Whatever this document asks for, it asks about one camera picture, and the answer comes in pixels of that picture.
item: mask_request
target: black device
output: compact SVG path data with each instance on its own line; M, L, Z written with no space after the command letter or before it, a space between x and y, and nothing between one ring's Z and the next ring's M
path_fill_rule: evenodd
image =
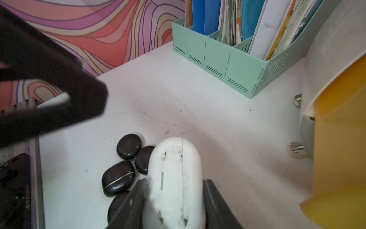
M149 168L149 160L151 153L153 152L155 146L148 145L142 148L136 155L135 166L137 171L142 174L147 174L147 169Z
M31 228L29 155L0 167L0 228Z
M142 140L136 134L123 136L117 144L117 154L125 160L132 160L142 148Z
M126 191L135 179L135 170L129 160L124 160L104 172L102 188L106 196L115 196Z

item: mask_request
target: colorful wavy wallpaper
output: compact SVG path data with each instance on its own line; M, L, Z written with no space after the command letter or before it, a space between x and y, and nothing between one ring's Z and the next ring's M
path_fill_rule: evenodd
M97 77L172 41L185 0L0 0L0 4L79 58ZM0 110L62 92L40 80L0 82Z

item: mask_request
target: white desk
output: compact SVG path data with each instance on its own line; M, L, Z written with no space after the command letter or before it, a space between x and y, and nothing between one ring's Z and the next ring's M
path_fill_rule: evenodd
M301 91L304 60L248 99L172 47L100 76L109 90L103 116L40 137L46 227L106 227L112 198L101 177L121 161L119 139L137 133L144 145L172 136L191 141L203 177L246 229L318 228L299 208L311 196L312 161L285 151L299 140L300 110L291 101Z

